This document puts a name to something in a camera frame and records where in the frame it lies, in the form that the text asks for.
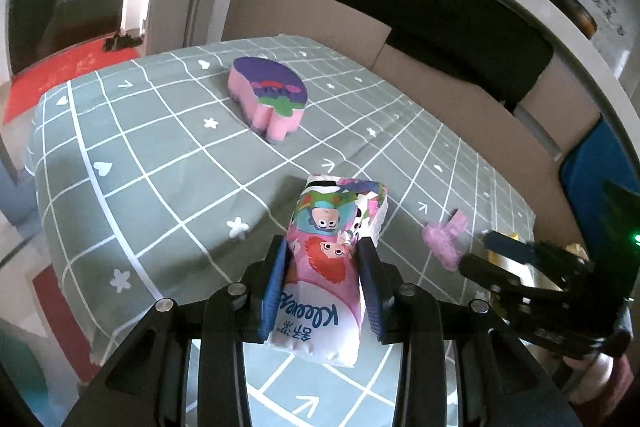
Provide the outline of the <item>person's right hand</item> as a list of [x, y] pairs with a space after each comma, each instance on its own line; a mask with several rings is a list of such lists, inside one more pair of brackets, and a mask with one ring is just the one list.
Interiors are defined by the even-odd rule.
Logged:
[[626, 355], [616, 359], [599, 353], [579, 360], [563, 357], [562, 361], [577, 374], [577, 381], [570, 384], [567, 396], [568, 401], [578, 407], [594, 403], [612, 409], [634, 381]]

